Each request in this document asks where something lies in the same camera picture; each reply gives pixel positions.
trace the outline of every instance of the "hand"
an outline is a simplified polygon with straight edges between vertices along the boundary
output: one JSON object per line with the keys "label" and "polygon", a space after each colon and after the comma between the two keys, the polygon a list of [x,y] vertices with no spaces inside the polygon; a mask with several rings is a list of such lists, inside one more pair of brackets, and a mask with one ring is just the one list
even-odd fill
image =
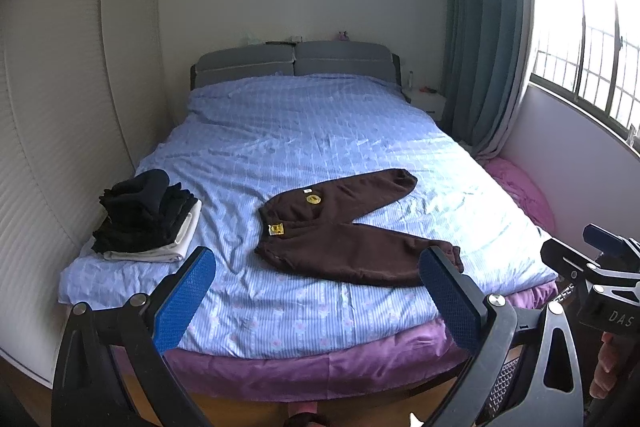
{"label": "hand", "polygon": [[589,388],[589,394],[597,399],[604,399],[613,389],[618,376],[618,350],[612,345],[613,335],[602,334],[602,347],[598,353],[598,365],[593,375],[593,381]]}

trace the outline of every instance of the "clothing tag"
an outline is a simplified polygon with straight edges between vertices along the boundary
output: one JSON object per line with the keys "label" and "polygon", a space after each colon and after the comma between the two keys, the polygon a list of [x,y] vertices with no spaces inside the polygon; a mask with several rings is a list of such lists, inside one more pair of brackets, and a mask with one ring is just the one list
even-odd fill
{"label": "clothing tag", "polygon": [[282,223],[269,225],[269,235],[284,235],[284,225]]}

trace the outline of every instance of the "brown pants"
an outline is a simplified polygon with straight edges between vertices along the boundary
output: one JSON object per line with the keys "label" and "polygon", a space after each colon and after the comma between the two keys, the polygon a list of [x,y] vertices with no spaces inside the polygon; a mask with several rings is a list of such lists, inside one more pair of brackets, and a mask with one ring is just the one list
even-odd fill
{"label": "brown pants", "polygon": [[352,223],[414,190],[417,179],[387,169],[278,194],[260,208],[255,253],[286,273],[373,286],[421,286],[418,256],[440,247],[462,272],[460,247],[447,241]]}

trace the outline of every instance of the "curtain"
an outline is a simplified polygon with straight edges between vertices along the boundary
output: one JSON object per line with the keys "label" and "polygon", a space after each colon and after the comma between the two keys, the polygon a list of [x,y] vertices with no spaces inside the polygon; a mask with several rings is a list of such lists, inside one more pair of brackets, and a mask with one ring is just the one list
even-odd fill
{"label": "curtain", "polygon": [[449,0],[442,129],[478,159],[500,152],[532,61],[533,0]]}

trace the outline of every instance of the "nightstand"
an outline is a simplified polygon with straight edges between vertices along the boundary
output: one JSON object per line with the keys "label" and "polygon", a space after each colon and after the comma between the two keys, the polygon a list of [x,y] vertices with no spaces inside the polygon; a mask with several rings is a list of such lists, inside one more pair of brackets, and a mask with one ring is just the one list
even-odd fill
{"label": "nightstand", "polygon": [[411,105],[423,110],[433,121],[438,123],[442,119],[444,103],[447,101],[444,96],[437,92],[421,92],[417,87],[414,89],[403,89],[402,92],[409,99]]}

